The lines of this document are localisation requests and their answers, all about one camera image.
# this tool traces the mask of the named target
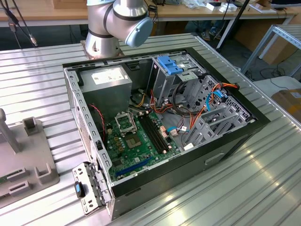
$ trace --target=motherboard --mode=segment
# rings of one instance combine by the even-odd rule
[[[180,153],[156,113],[123,113],[106,124],[112,181],[146,169]]]

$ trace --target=expansion slot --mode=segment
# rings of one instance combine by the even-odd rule
[[[157,152],[159,154],[162,154],[163,151],[167,151],[168,147],[165,142],[165,140],[162,138],[162,136],[157,131],[157,128],[151,121],[151,119],[146,115],[141,116],[138,118],[140,124],[142,125],[145,133],[149,137],[152,144],[155,146]]]
[[[120,176],[120,175],[129,173],[129,172],[132,172],[132,171],[134,171],[135,169],[137,169],[139,167],[145,166],[149,162],[149,160],[151,160],[151,159],[152,159],[152,157],[150,157],[150,158],[148,158],[146,160],[143,160],[143,161],[141,161],[141,162],[139,162],[139,163],[137,163],[137,164],[135,164],[133,166],[130,166],[130,167],[126,168],[126,169],[123,169],[123,170],[117,172],[116,176]]]

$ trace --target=ram slot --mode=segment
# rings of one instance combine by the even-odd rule
[[[163,151],[167,151],[168,147],[165,140],[157,131],[157,128],[154,126],[153,122],[148,116],[142,116],[138,118],[140,124],[142,125],[145,133],[149,137],[152,144],[155,146],[157,152],[162,154]]]

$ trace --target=aluminum table surface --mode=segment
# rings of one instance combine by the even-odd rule
[[[226,59],[191,34],[150,37],[125,55],[193,47],[272,122],[237,153],[110,223],[106,209],[85,217],[71,170],[86,154],[61,64],[86,60],[80,44],[0,52],[0,106],[7,123],[43,121],[60,182],[0,209],[4,225],[296,225],[301,222],[300,124]]]

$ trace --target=wooden table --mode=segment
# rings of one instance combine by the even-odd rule
[[[148,4],[153,4],[151,0],[146,0]],[[26,20],[28,26],[45,26],[45,25],[70,25],[70,24],[87,24],[87,9],[54,9],[52,0],[16,0],[18,7]],[[12,10],[19,19],[17,11]],[[228,12],[226,20],[230,20],[222,36],[218,47],[223,42],[229,32],[238,11]],[[262,14],[255,9],[245,11],[241,19],[271,19],[285,18],[283,24],[288,24],[297,14],[296,11],[288,9],[286,12],[278,11],[277,14]],[[158,17],[160,28],[165,27],[167,21],[191,21],[191,20],[221,20],[224,14],[220,11],[211,11],[207,8],[190,9],[185,5],[158,6]],[[3,11],[0,11],[0,27],[7,27],[7,17]]]

